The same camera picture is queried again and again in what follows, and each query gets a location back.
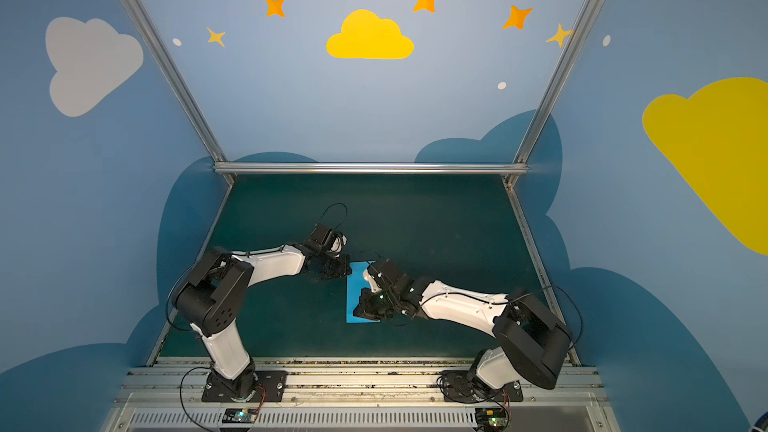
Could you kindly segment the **blue square paper sheet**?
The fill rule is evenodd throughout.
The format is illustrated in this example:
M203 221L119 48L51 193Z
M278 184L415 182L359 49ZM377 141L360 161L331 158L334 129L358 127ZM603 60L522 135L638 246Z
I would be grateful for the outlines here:
M353 314L354 309L359 305L362 290L370 287L363 276L370 264L371 261L352 262L350 264L352 273L346 277L346 322L348 324L377 323L377 320L368 320Z

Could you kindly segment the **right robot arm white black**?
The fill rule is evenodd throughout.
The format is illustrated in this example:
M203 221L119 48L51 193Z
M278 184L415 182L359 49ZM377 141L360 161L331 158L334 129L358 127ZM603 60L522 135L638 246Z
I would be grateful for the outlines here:
M490 294L412 278L390 260L355 266L365 285L352 315L368 321L403 316L449 321L493 337L498 346L479 353L469 369L470 383L498 391L521 379L552 390L574 336L535 292Z

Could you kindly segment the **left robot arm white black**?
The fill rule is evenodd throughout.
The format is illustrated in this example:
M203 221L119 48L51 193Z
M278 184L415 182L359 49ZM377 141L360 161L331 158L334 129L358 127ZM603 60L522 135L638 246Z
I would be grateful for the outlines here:
M212 370L205 401L246 402L258 390L255 364L236 320L250 287L281 277L314 273L322 279L352 273L346 236L322 223L300 243L257 251L206 252L173 287L172 306L201 339Z

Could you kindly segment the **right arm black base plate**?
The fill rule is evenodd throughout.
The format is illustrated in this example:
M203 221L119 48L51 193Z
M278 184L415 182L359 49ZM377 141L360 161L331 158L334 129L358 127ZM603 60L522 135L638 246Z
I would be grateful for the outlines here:
M502 388L494 389L468 371L444 370L436 380L436 385L446 401L463 404L480 402L522 402L523 393L518 381Z

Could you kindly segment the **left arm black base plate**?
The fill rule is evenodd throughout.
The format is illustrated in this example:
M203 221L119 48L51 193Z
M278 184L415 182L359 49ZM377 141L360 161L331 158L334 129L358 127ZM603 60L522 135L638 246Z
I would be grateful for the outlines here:
M285 370L246 371L243 377L225 379L215 371L208 374L201 401L204 403L281 402L285 392Z

